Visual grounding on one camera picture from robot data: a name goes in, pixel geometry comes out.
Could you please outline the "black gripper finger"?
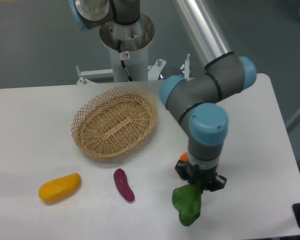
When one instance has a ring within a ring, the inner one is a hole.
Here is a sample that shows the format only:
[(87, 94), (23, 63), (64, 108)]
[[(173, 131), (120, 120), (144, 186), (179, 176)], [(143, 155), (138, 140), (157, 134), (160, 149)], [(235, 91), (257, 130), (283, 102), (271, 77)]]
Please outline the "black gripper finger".
[(211, 176), (209, 179), (205, 180), (205, 182), (202, 185), (202, 191), (210, 191), (210, 192), (215, 192), (223, 189), (226, 185), (227, 178), (215, 174)]
[(189, 183), (190, 180), (190, 173), (189, 173), (189, 164), (181, 159), (177, 161), (174, 169), (178, 173), (179, 177)]

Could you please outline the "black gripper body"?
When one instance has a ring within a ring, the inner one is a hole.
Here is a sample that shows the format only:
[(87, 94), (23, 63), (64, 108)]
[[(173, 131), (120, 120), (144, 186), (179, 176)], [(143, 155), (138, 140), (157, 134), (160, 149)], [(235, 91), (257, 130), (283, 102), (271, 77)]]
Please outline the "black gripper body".
[(189, 160), (187, 161), (189, 164), (188, 171), (190, 174), (189, 184), (200, 184), (200, 188), (202, 190), (203, 183), (205, 180), (208, 180), (211, 176), (216, 174), (217, 164), (209, 169), (201, 169), (201, 165), (199, 163), (192, 164)]

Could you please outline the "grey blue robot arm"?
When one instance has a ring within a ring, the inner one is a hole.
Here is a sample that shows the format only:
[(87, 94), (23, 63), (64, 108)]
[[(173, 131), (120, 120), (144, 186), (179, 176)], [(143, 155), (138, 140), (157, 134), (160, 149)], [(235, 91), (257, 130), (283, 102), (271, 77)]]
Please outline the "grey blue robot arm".
[[(69, 6), (80, 28), (99, 27), (112, 54), (115, 82), (149, 79), (143, 49), (155, 30), (138, 0), (71, 0)], [(228, 133), (228, 116), (217, 103), (251, 87), (257, 71), (249, 58), (234, 55), (204, 0), (174, 0), (172, 6), (205, 69), (199, 78), (171, 76), (159, 90), (161, 102), (188, 136), (187, 162), (179, 161), (175, 169), (183, 180), (214, 192), (227, 181), (216, 172)]]

